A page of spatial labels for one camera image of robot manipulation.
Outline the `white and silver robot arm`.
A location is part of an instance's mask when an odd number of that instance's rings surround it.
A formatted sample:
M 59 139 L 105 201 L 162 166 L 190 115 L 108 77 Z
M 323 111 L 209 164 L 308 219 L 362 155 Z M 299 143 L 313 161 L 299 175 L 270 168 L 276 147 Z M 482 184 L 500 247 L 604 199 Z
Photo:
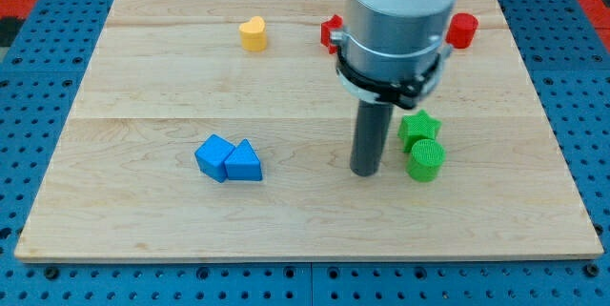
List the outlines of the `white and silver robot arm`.
M 410 110 L 437 86 L 451 50 L 444 32 L 456 0 L 346 0 L 330 34 L 346 90 Z

